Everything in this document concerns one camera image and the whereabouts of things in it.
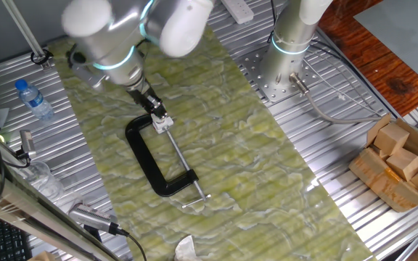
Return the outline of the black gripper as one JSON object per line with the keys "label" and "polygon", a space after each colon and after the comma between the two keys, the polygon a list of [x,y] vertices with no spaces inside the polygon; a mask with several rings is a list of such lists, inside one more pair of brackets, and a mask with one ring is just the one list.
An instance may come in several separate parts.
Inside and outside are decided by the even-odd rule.
{"label": "black gripper", "polygon": [[142,106],[149,114],[156,117],[166,117],[168,115],[165,105],[148,83],[145,83],[142,87],[129,86],[127,93],[136,104]]}

